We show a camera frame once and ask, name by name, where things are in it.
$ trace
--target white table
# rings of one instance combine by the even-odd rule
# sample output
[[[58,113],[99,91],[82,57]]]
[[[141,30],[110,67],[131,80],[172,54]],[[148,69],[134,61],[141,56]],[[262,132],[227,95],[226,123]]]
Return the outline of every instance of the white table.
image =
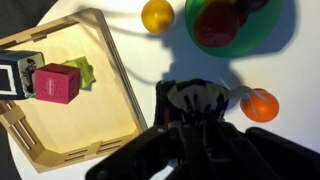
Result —
[[[220,83],[222,77],[231,87],[241,82],[264,88],[277,97],[281,106],[274,121],[258,124],[248,120],[238,102],[232,101],[225,115],[227,121],[242,131],[262,127],[320,152],[318,0],[283,0],[283,12],[273,33],[253,53],[236,59],[216,58],[199,50],[184,25],[184,1],[168,1],[182,16],[178,15],[175,24],[160,36],[150,35],[142,26],[140,12],[147,0],[59,0],[41,24],[87,7],[101,9],[149,126],[154,119],[157,81],[203,78]],[[103,159],[38,174],[11,137],[9,140],[23,179],[84,179],[86,171]]]

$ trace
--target pink cube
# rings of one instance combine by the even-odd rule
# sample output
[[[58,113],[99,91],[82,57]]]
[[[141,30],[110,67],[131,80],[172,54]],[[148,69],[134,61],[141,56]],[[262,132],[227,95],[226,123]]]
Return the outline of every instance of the pink cube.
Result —
[[[48,64],[35,71],[36,99],[68,104],[79,94],[80,69]]]

